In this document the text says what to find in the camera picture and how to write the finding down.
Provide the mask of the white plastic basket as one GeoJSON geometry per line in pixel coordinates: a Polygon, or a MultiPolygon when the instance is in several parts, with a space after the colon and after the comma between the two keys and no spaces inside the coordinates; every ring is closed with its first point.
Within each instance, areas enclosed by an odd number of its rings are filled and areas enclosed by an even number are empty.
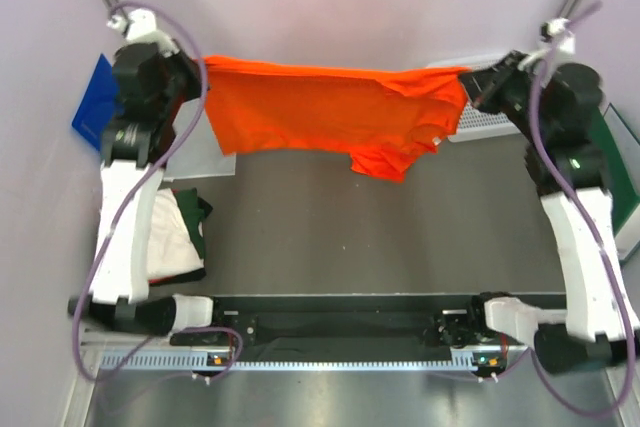
{"type": "MultiPolygon", "coordinates": [[[[472,70],[490,67],[506,55],[505,52],[489,53],[469,57],[450,58],[430,62],[427,68],[440,68],[451,66],[464,66],[472,70]]],[[[457,131],[449,137],[451,142],[466,142],[487,138],[495,138],[518,134],[513,125],[504,114],[491,115],[478,112],[467,105],[459,120],[457,131]]]]}

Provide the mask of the orange t-shirt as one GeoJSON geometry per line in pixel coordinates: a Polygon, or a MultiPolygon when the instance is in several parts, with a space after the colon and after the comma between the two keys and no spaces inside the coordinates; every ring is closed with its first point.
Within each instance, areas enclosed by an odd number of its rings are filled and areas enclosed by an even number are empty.
{"type": "Polygon", "coordinates": [[[401,182],[456,133],[462,66],[391,72],[209,56],[205,111],[222,152],[346,154],[354,172],[401,182]]]}

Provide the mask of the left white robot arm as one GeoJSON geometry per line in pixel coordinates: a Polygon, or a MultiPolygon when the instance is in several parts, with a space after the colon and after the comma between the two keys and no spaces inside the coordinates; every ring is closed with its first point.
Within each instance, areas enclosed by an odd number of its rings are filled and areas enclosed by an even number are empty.
{"type": "Polygon", "coordinates": [[[153,207],[168,153],[179,146],[173,127],[180,107],[208,85],[179,44],[144,40],[120,48],[112,66],[115,113],[100,142],[102,202],[94,274],[67,313],[113,332],[166,336],[180,330],[180,302],[152,300],[147,277],[153,207]]]}

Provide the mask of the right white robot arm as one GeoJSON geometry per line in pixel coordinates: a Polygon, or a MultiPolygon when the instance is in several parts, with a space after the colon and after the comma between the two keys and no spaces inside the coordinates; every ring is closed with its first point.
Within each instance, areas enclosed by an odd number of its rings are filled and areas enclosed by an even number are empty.
{"type": "Polygon", "coordinates": [[[480,294],[467,331],[481,343],[506,334],[532,348],[551,375],[620,366],[639,347],[639,319],[616,252],[606,156],[592,136],[601,79],[586,65],[561,65],[541,87],[532,115],[536,76],[519,69],[523,57],[512,52],[459,80],[475,110],[505,115],[528,142],[525,166],[553,230],[566,307],[544,310],[511,294],[480,294]]]}

